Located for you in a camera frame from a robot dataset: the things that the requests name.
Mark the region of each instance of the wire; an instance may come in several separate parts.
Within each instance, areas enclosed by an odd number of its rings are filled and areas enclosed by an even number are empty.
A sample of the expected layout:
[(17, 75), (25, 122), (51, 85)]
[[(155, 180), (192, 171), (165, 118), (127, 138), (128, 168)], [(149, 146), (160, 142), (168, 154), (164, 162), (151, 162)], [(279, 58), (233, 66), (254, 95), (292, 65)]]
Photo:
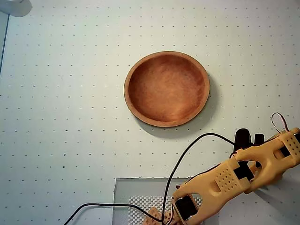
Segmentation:
[(147, 215), (148, 217), (150, 217), (151, 219), (154, 219), (158, 222), (161, 222), (160, 219), (155, 218), (154, 216), (150, 215), (149, 213), (147, 213), (146, 211), (144, 211), (143, 209), (141, 209), (140, 207), (136, 206), (136, 205), (132, 205), (132, 204), (122, 204), (122, 203), (85, 203), (81, 206), (79, 206), (75, 212), (69, 217), (69, 219), (64, 223), (64, 225), (67, 225), (72, 219), (73, 217), (84, 207), (86, 206), (100, 206), (100, 207), (130, 207), (130, 208), (134, 208), (136, 210), (141, 211), (142, 213), (144, 213), (145, 215)]
[(171, 204), (171, 216), (170, 216), (170, 220), (166, 225), (170, 225), (173, 221), (174, 218), (174, 206)]
[(232, 144), (233, 146), (235, 146), (235, 143), (230, 141), (229, 139), (221, 136), (221, 135), (218, 135), (216, 133), (205, 133), (203, 135), (200, 135), (199, 137), (197, 137), (192, 143), (190, 143), (190, 145), (184, 150), (184, 152), (182, 153), (182, 155), (180, 156), (180, 158), (178, 159), (175, 167), (173, 168), (171, 174), (170, 174), (170, 177), (168, 178), (168, 181), (167, 181), (167, 184), (166, 184), (166, 187), (165, 187), (165, 194), (164, 194), (164, 200), (163, 200), (163, 208), (162, 208), (162, 215), (161, 215), (161, 219), (158, 219), (158, 218), (155, 218), (154, 216), (150, 215), (149, 213), (147, 213), (146, 211), (144, 211), (143, 209), (141, 209), (140, 207), (136, 206), (136, 205), (132, 205), (132, 204), (122, 204), (122, 203), (85, 203), (81, 206), (79, 206), (75, 212), (69, 217), (69, 219), (64, 223), (64, 225), (67, 225), (71, 220), (72, 218), (84, 207), (86, 206), (100, 206), (100, 207), (130, 207), (130, 208), (134, 208), (136, 210), (139, 210), (141, 211), (142, 213), (144, 213), (146, 216), (150, 217), (151, 219), (154, 219), (155, 221), (157, 222), (160, 222), (164, 225), (164, 218), (165, 218), (165, 204), (166, 204), (166, 199), (167, 199), (167, 194), (168, 194), (168, 190), (169, 190), (169, 186), (170, 186), (170, 183), (171, 183), (171, 180), (172, 180), (172, 177), (174, 175), (174, 173), (176, 172), (180, 162), (182, 161), (183, 157), (185, 156), (185, 154), (189, 151), (189, 149), (197, 142), (199, 141), (201, 138), (205, 137), (205, 136), (216, 136), (218, 138), (221, 138), (223, 139), (224, 141)]
[(205, 137), (205, 136), (216, 136), (216, 137), (221, 138), (221, 139), (223, 139), (224, 141), (226, 141), (226, 142), (232, 144), (233, 146), (235, 146), (235, 143), (234, 143), (234, 142), (232, 142), (232, 141), (230, 141), (229, 139), (227, 139), (227, 138), (225, 138), (225, 137), (223, 137), (223, 136), (221, 136), (221, 135), (218, 135), (218, 134), (216, 134), (216, 133), (205, 133), (205, 134), (200, 135), (199, 137), (197, 137), (197, 138), (196, 138), (196, 139), (195, 139), (195, 140), (194, 140), (194, 141), (193, 141), (193, 142), (192, 142), (192, 143), (184, 150), (184, 152), (182, 153), (182, 155), (181, 155), (180, 158), (178, 159), (178, 161), (177, 161), (175, 167), (173, 168), (173, 170), (172, 170), (172, 172), (171, 172), (171, 174), (170, 174), (170, 177), (169, 177), (169, 179), (168, 179), (168, 181), (167, 181), (167, 184), (166, 184), (166, 186), (165, 186), (165, 194), (164, 194), (163, 209), (162, 209), (162, 216), (161, 216), (162, 219), (163, 219), (164, 216), (165, 216), (165, 203), (166, 203), (166, 200), (167, 200), (167, 194), (168, 194), (169, 186), (170, 186), (170, 183), (171, 183), (171, 180), (172, 180), (172, 177), (173, 177), (174, 173), (176, 172), (176, 170), (177, 170), (177, 168), (178, 168), (180, 162), (182, 161), (183, 157), (184, 157), (185, 154), (188, 152), (188, 150), (189, 150), (189, 149), (190, 149), (197, 141), (199, 141), (201, 138), (203, 138), (203, 137)]
[(277, 129), (277, 127), (276, 127), (276, 125), (275, 125), (275, 123), (274, 123), (274, 121), (273, 121), (273, 117), (274, 117), (275, 115), (280, 116), (281, 121), (283, 122), (283, 125), (284, 125), (284, 127), (285, 127), (285, 131), (286, 131), (286, 132), (289, 132), (289, 128), (287, 127), (287, 123), (286, 123), (286, 121), (285, 121), (285, 118), (283, 117), (283, 115), (281, 115), (281, 114), (278, 113), (278, 112), (274, 112), (274, 113), (271, 115), (271, 122), (272, 122), (272, 124), (273, 124), (273, 127), (278, 131), (278, 133), (281, 133), (281, 131)]

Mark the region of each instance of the white dotted surface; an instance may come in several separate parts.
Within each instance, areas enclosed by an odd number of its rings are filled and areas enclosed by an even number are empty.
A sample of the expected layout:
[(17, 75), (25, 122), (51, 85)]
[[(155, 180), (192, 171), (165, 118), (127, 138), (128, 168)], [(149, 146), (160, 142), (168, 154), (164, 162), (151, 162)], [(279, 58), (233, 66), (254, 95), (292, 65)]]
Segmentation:
[[(300, 126), (298, 0), (32, 0), (10, 17), (0, 78), (0, 224), (60, 225), (82, 203), (113, 201), (115, 178), (165, 177), (204, 132), (275, 134), (270, 115)], [(204, 110), (190, 123), (151, 127), (123, 97), (141, 57), (175, 50), (210, 74)], [(232, 147), (206, 137), (176, 177), (226, 160)], [(242, 195), (220, 225), (299, 224), (299, 168), (280, 185)], [(111, 209), (76, 225), (110, 224)]]

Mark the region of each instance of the black cable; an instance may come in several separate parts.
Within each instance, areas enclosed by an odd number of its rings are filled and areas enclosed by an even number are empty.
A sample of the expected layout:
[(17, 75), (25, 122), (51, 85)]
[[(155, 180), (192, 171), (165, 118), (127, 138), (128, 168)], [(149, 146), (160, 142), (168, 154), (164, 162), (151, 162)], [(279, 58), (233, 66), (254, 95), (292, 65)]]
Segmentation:
[(147, 215), (148, 217), (150, 217), (151, 219), (154, 219), (158, 222), (161, 222), (160, 219), (155, 218), (154, 216), (150, 215), (149, 213), (147, 213), (146, 211), (144, 211), (143, 209), (141, 209), (140, 207), (136, 206), (136, 205), (132, 205), (132, 204), (122, 204), (122, 203), (85, 203), (81, 206), (79, 206), (75, 212), (69, 217), (69, 219), (64, 223), (64, 225), (67, 225), (72, 219), (73, 217), (84, 207), (86, 206), (101, 206), (101, 207), (131, 207), (134, 208), (136, 210), (141, 211), (142, 213), (144, 213), (145, 215)]
[(166, 204), (166, 199), (167, 199), (167, 194), (168, 194), (168, 190), (169, 190), (169, 186), (170, 186), (170, 183), (171, 183), (171, 180), (172, 180), (172, 177), (174, 175), (174, 173), (176, 172), (180, 162), (182, 161), (183, 157), (185, 156), (185, 154), (188, 152), (188, 150), (197, 142), (199, 141), (201, 138), (205, 137), (205, 136), (216, 136), (218, 138), (221, 138), (223, 139), (224, 141), (232, 144), (233, 146), (235, 146), (235, 143), (230, 141), (229, 139), (221, 136), (221, 135), (218, 135), (218, 134), (215, 134), (215, 133), (205, 133), (203, 135), (200, 135), (199, 137), (197, 137), (192, 143), (190, 143), (190, 145), (184, 150), (184, 152), (182, 153), (182, 155), (180, 156), (179, 160), (177, 161), (175, 167), (173, 168), (171, 174), (170, 174), (170, 177), (168, 178), (168, 181), (167, 181), (167, 184), (166, 184), (166, 187), (165, 187), (165, 194), (164, 194), (164, 201), (163, 201), (163, 209), (162, 209), (162, 216), (161, 216), (161, 219), (157, 219), (155, 218), (154, 216), (150, 215), (149, 213), (147, 213), (146, 211), (144, 211), (143, 209), (141, 209), (140, 207), (136, 206), (136, 205), (132, 205), (132, 204), (122, 204), (122, 203), (85, 203), (83, 205), (81, 205), (78, 209), (76, 209), (76, 211), (70, 216), (70, 218), (64, 223), (64, 225), (67, 225), (71, 219), (83, 208), (83, 207), (86, 207), (86, 206), (100, 206), (100, 207), (130, 207), (130, 208), (134, 208), (134, 209), (137, 209), (139, 211), (141, 211), (142, 213), (144, 213), (146, 216), (150, 217), (151, 219), (154, 219), (155, 221), (157, 222), (160, 222), (162, 223), (162, 225), (164, 225), (164, 217), (165, 217), (165, 204)]
[(199, 141), (201, 138), (205, 137), (205, 136), (209, 136), (209, 135), (212, 135), (212, 136), (216, 136), (218, 138), (221, 138), (223, 139), (224, 141), (232, 144), (233, 146), (235, 146), (235, 143), (230, 141), (229, 139), (221, 136), (221, 135), (218, 135), (218, 134), (215, 134), (215, 133), (205, 133), (203, 135), (200, 135), (199, 137), (197, 137), (185, 150), (184, 152), (182, 153), (182, 155), (180, 156), (179, 160), (177, 161), (173, 171), (171, 172), (170, 174), (170, 177), (167, 181), (167, 184), (165, 186), (165, 195), (164, 195), (164, 201), (163, 201), (163, 209), (162, 209), (162, 215), (161, 215), (161, 218), (163, 219), (164, 216), (165, 216), (165, 203), (166, 203), (166, 200), (167, 200), (167, 194), (168, 194), (168, 190), (169, 190), (169, 186), (170, 186), (170, 183), (171, 183), (171, 180), (172, 180), (172, 177), (177, 169), (177, 167), (179, 166), (180, 162), (182, 161), (183, 157), (185, 156), (185, 154), (188, 152), (188, 150), (197, 142)]

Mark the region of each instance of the wooden bowl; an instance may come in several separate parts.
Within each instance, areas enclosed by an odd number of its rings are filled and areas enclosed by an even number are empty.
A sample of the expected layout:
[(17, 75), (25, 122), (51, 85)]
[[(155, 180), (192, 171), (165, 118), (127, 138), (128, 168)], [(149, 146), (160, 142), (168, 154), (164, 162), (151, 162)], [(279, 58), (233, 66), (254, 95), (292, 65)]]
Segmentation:
[(210, 91), (206, 70), (180, 52), (157, 52), (139, 60), (124, 85), (134, 116), (157, 127), (174, 127), (193, 119)]

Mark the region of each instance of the perforated plate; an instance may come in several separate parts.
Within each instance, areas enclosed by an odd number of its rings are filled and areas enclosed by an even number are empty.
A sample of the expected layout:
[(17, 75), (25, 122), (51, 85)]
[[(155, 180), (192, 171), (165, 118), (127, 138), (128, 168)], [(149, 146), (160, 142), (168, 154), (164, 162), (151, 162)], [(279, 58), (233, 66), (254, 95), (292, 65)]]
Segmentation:
[[(170, 203), (171, 197), (168, 196), (168, 201), (166, 204), (166, 211), (171, 209)], [(201, 205), (202, 199), (197, 197), (195, 199), (198, 206)], [(158, 211), (162, 210), (163, 196), (132, 196), (129, 198), (129, 203), (137, 205), (142, 209), (149, 211), (150, 208), (156, 207)], [(128, 210), (128, 223), (129, 225), (142, 225), (145, 215), (141, 212), (129, 208)]]

